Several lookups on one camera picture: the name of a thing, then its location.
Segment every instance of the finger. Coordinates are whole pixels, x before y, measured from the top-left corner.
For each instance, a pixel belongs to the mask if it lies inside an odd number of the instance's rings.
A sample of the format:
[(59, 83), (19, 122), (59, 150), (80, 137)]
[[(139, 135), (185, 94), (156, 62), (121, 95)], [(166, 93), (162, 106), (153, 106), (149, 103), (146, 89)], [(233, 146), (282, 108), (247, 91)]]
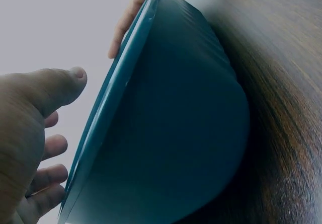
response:
[(121, 19), (118, 21), (114, 36), (112, 39), (112, 43), (108, 52), (109, 58), (115, 58), (118, 50), (120, 48), (120, 45), (122, 43), (123, 37), (126, 33), (126, 31), (130, 28), (136, 14), (140, 10), (140, 7), (142, 6), (144, 0), (132, 0), (132, 2), (129, 4), (125, 12), (123, 13)]
[(35, 195), (30, 196), (27, 200), (30, 203), (33, 213), (37, 219), (49, 212), (61, 203), (65, 196), (65, 189), (61, 185), (53, 185)]
[(58, 112), (54, 111), (49, 117), (45, 119), (45, 127), (53, 127), (58, 122)]
[(16, 93), (19, 101), (35, 107), (47, 118), (59, 107), (73, 102), (83, 91), (87, 76), (80, 67), (70, 71), (42, 69), (32, 73), (14, 73), (2, 78), (8, 90)]
[(48, 137), (45, 142), (43, 160), (58, 156), (67, 150), (68, 143), (64, 136), (54, 135)]
[(33, 181), (26, 192), (26, 196), (50, 187), (53, 184), (60, 184), (68, 177), (68, 171), (64, 165), (55, 165), (37, 171)]

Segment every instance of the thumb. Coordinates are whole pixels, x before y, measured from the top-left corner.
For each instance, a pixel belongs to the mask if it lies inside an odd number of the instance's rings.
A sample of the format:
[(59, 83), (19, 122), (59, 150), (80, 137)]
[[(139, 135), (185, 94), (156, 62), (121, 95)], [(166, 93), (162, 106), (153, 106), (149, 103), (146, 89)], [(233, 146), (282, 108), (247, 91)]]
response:
[(87, 83), (86, 72), (80, 67), (42, 69), (27, 74), (9, 74), (4, 78), (3, 91), (18, 94), (19, 99), (32, 104), (44, 118), (77, 99)]

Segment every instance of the fingernail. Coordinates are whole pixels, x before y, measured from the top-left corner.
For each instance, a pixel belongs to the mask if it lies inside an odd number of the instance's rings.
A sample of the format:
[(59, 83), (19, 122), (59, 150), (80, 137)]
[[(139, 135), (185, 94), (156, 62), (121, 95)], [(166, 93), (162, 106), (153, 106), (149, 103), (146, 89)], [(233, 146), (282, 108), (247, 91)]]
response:
[(75, 74), (75, 76), (79, 79), (83, 78), (85, 75), (85, 71), (80, 67), (73, 67), (69, 71)]

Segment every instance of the dark wooden table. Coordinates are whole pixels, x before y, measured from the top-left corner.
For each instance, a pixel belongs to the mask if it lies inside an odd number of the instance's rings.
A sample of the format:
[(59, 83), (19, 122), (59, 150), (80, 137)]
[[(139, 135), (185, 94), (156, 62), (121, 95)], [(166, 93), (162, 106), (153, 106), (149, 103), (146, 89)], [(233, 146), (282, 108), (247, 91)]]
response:
[(322, 223), (322, 0), (216, 0), (211, 13), (252, 131), (233, 182), (179, 223)]

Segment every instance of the teal plastic bowl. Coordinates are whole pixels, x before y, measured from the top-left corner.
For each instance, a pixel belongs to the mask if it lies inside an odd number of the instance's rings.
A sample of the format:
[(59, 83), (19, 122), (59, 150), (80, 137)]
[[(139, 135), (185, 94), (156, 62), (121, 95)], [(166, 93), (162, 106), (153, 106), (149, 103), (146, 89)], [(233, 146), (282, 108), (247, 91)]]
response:
[(146, 0), (79, 143), (59, 223), (170, 224), (215, 198), (249, 109), (218, 39), (184, 0)]

